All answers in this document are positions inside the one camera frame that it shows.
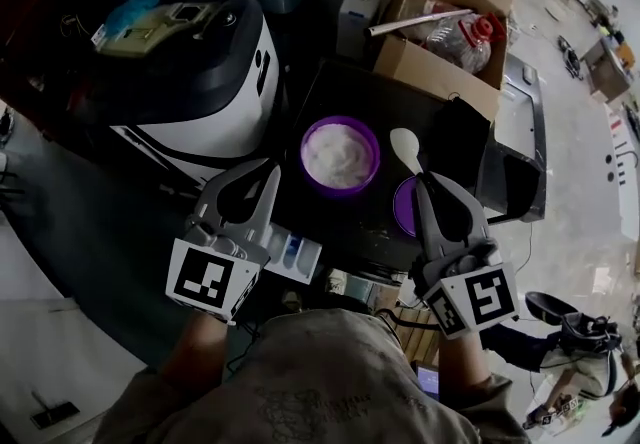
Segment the blue glove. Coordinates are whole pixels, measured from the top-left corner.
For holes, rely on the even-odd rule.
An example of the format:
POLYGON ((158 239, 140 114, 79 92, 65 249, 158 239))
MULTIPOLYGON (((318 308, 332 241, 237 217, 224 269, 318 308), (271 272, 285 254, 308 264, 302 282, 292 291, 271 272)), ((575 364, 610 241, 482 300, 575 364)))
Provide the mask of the blue glove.
POLYGON ((127 0, 113 9, 104 22, 107 37, 119 34, 139 17, 154 9, 160 0, 127 0))

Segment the beige electronic device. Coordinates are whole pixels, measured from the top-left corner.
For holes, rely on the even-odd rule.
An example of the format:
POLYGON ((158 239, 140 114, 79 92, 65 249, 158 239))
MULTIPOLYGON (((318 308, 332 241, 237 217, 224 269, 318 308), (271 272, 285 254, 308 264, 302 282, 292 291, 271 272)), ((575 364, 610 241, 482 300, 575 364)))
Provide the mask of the beige electronic device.
POLYGON ((215 2, 180 2, 155 7, 113 38, 103 41, 97 51, 112 57, 142 58, 179 32, 205 27, 220 7, 215 2))

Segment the person's beige shirt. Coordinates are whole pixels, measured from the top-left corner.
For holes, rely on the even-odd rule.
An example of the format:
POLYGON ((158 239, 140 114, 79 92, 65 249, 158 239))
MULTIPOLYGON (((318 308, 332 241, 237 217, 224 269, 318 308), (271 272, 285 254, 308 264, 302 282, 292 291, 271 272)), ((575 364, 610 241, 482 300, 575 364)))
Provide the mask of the person's beige shirt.
POLYGON ((379 318, 310 310, 266 322, 238 370, 207 392, 160 369, 130 381, 94 444, 530 444, 511 383, 426 395, 379 318))

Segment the black fabric pouch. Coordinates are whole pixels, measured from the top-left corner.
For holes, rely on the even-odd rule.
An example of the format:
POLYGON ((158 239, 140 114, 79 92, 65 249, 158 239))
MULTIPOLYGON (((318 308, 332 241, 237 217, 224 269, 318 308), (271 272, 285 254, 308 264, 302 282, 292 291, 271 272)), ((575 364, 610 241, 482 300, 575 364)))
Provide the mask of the black fabric pouch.
POLYGON ((428 169, 473 191, 490 126, 489 120, 459 96, 447 100, 434 116, 428 169))

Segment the white plastic spoon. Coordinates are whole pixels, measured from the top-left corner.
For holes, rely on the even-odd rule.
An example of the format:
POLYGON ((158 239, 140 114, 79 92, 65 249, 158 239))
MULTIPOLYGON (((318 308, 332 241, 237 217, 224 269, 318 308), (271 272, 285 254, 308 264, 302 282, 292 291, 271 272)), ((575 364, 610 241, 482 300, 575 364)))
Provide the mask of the white plastic spoon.
POLYGON ((407 128, 394 128, 390 131, 390 143, 398 159, 414 175, 423 173, 418 159, 420 144, 417 136, 407 128))

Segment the white powder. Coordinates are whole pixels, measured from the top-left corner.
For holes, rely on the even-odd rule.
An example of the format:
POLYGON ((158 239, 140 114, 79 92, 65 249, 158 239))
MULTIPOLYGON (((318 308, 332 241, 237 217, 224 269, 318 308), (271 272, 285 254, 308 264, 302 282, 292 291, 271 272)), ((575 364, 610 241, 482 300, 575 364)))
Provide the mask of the white powder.
POLYGON ((333 189, 350 189, 363 184, 372 165, 366 140, 343 124, 317 128, 303 145, 301 159, 312 179, 333 189))

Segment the person's right forearm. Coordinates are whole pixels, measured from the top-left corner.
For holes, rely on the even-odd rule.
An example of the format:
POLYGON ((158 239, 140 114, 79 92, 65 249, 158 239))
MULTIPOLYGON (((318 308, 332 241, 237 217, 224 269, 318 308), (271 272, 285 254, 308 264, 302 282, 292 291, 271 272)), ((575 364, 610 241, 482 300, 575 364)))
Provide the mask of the person's right forearm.
POLYGON ((455 339, 441 335, 438 352, 440 381, 448 389, 472 388, 491 376, 478 333, 468 333, 455 339))

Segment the metal tube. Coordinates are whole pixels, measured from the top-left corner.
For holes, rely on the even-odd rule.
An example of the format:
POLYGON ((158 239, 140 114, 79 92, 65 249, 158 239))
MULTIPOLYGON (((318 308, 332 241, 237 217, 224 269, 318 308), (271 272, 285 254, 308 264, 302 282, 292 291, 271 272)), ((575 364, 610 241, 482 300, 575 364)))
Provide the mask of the metal tube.
POLYGON ((400 29, 414 27, 414 26, 418 26, 426 23, 431 23, 431 22, 437 22, 447 18, 462 17, 472 13, 473 13, 472 9, 461 9, 461 10, 448 11, 448 12, 433 13, 433 14, 423 15, 419 17, 404 19, 400 21, 395 21, 395 22, 378 24, 378 25, 366 28, 364 30, 364 35, 367 38, 373 38, 381 35, 386 35, 400 29))

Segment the white door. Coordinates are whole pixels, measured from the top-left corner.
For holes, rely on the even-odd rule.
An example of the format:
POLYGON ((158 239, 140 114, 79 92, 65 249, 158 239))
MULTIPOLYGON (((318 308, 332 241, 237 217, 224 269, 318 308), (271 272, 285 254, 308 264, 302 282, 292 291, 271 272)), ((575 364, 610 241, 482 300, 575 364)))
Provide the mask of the white door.
POLYGON ((164 342, 121 345, 71 299, 0 301, 0 444, 89 444, 132 376, 164 342), (30 417, 65 401, 80 413, 38 430, 30 417))

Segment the purple bowl of white powder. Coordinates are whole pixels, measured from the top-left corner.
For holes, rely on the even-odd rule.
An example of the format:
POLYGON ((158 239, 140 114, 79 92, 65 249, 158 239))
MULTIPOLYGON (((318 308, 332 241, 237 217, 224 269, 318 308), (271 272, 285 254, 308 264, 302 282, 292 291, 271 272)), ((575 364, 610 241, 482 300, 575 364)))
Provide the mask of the purple bowl of white powder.
POLYGON ((307 180, 310 182, 310 184, 321 194, 327 196, 327 197, 346 197, 346 196, 351 196, 351 195, 355 195, 359 192, 361 192, 365 187, 367 187, 370 182, 373 180, 373 178, 375 177, 375 175, 378 172, 379 166, 380 166, 380 162, 381 162, 381 149, 380 149, 380 145, 379 145, 379 141, 376 137, 376 135, 374 134, 374 132, 363 122, 353 118, 353 117, 348 117, 348 116, 330 116, 330 117, 325 117, 322 118, 318 121, 316 121, 314 124, 312 124, 307 131, 303 134, 303 137, 301 139, 301 143, 299 146, 299 158, 300 158, 300 164, 301 164, 301 168, 302 168, 302 172, 303 174, 306 176, 307 180), (354 130, 356 130, 357 132, 359 132, 362 137, 366 140, 366 142, 368 143, 368 148, 370 150, 371 156, 372 156, 372 165, 371 165, 371 171, 369 174, 369 177, 364 181, 363 184, 355 187, 355 188, 350 188, 350 189, 333 189, 333 188, 329 188, 329 187, 325 187, 320 185, 318 182, 316 182, 314 179, 311 178, 311 176, 307 173, 305 167, 303 166, 302 163, 302 159, 301 159, 301 151, 302 151, 302 147, 303 145, 306 143, 307 139, 309 138, 309 136, 319 127, 326 125, 326 124, 343 124, 343 125, 347 125, 351 128, 353 128, 354 130))

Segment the white detergent drawer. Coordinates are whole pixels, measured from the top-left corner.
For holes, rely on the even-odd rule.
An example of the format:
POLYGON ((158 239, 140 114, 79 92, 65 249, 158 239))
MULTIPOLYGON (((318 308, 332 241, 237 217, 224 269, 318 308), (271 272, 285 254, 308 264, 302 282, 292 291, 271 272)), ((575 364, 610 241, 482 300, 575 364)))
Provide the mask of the white detergent drawer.
POLYGON ((268 271, 304 285, 311 283, 322 251, 319 243, 271 224, 262 244, 270 255, 268 271))

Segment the black wheeled device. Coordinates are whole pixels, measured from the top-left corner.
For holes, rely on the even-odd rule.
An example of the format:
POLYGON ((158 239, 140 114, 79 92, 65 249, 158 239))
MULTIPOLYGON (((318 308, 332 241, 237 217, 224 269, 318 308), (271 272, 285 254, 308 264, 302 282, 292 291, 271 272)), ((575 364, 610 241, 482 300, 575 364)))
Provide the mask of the black wheeled device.
POLYGON ((583 80, 583 75, 581 73, 581 66, 578 56, 576 55, 575 50, 571 47, 568 41, 561 35, 557 38, 557 45, 563 55, 563 61, 565 68, 569 72, 572 78, 577 78, 578 80, 583 80))

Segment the person's left forearm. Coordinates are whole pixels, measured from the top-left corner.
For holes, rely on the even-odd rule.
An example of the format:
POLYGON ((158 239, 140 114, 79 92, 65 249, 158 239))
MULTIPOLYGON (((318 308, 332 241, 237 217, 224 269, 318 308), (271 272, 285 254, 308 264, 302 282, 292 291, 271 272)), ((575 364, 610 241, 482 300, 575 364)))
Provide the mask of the person's left forearm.
POLYGON ((207 392, 222 381, 228 326, 196 311, 187 322, 160 374, 176 388, 207 392))

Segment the clear bottle with red cap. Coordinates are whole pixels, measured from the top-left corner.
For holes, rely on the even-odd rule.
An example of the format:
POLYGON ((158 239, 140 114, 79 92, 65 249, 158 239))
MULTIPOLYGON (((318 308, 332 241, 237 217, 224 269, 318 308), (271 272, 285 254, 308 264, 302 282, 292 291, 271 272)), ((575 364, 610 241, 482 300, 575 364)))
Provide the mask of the clear bottle with red cap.
POLYGON ((445 18, 425 38, 423 47, 458 68, 477 74, 489 63, 492 45, 506 35, 505 27, 493 13, 471 13, 445 18))

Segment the black glossy cabinet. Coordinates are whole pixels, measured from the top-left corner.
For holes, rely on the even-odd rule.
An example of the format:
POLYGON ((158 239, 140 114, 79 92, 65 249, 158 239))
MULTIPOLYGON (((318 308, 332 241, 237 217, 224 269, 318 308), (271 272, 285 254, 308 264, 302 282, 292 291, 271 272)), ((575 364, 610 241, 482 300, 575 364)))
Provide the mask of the black glossy cabinet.
POLYGON ((491 226, 545 218, 547 150, 540 78, 525 83, 529 65, 512 54, 506 57, 500 107, 485 148, 475 196, 495 214, 491 226))

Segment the white carton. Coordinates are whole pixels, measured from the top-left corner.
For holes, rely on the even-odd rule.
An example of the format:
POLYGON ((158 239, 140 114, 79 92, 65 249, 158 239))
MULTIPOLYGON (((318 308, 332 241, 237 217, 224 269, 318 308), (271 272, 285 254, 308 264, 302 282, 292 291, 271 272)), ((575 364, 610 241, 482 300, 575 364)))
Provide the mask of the white carton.
POLYGON ((364 55, 366 30, 378 15, 380 0, 343 0, 338 13, 336 53, 354 61, 364 55))

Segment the white black appliance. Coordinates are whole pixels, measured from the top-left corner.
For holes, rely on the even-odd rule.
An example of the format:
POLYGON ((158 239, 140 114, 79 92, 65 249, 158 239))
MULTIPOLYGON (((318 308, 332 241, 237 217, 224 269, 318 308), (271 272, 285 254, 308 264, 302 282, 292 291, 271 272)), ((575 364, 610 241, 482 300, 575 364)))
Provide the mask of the white black appliance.
POLYGON ((279 60, 256 0, 219 3, 205 27, 179 32, 142 58, 100 54, 104 26, 69 98, 97 147, 132 158, 173 187, 196 189, 254 156, 282 93, 279 60))

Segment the purple round lid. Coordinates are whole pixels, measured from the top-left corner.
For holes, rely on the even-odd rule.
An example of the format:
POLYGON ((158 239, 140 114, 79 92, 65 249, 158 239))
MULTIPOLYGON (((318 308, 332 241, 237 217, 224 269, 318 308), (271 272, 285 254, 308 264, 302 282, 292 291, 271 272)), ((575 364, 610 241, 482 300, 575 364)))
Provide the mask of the purple round lid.
POLYGON ((420 216, 414 176, 400 183, 393 198, 393 214, 405 234, 416 237, 416 217, 420 216))

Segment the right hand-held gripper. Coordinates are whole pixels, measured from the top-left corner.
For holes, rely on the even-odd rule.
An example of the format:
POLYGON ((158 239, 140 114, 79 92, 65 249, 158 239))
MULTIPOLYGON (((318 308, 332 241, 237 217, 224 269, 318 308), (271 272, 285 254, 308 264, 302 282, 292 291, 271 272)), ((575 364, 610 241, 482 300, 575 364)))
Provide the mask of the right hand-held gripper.
POLYGON ((515 272, 511 263, 493 259, 498 247, 482 204, 435 172, 417 176, 416 200, 427 259, 416 259, 409 277, 444 336, 455 339, 514 316, 515 272))

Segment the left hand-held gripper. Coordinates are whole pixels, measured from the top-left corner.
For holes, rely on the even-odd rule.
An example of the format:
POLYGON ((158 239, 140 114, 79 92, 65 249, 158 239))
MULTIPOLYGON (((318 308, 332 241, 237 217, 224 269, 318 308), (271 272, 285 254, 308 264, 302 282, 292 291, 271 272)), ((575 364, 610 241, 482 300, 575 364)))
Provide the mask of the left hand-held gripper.
POLYGON ((170 299, 226 325, 235 324, 270 260, 260 243, 271 221, 280 179, 275 160, 255 159, 206 184, 196 205, 198 223, 173 243, 166 282, 170 299), (223 228, 242 229, 245 237, 223 228))

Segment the white low cabinet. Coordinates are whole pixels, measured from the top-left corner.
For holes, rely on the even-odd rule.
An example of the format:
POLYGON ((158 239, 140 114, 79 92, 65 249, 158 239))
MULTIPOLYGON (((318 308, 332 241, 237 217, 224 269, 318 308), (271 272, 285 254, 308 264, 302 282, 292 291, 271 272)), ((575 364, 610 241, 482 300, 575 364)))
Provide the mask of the white low cabinet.
POLYGON ((617 190, 621 232, 630 240, 640 238, 640 152, 638 151, 627 112, 605 106, 612 152, 605 157, 612 183, 617 190))

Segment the large cardboard box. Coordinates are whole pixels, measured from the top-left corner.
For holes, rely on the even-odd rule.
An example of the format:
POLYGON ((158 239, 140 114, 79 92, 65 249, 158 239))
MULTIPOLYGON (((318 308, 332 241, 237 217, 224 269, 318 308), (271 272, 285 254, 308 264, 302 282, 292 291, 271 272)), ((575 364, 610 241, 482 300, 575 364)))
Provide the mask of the large cardboard box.
MULTIPOLYGON (((492 13, 502 26, 513 0, 439 0, 460 8, 471 8, 481 14, 492 13)), ((391 0, 382 14, 384 22, 400 17, 405 0, 391 0)), ((506 39, 492 47, 487 66, 471 74, 436 56, 423 47, 397 35, 388 35, 382 43, 374 71, 421 89, 443 99, 458 94, 487 120, 498 113, 503 72, 507 54, 506 39)))

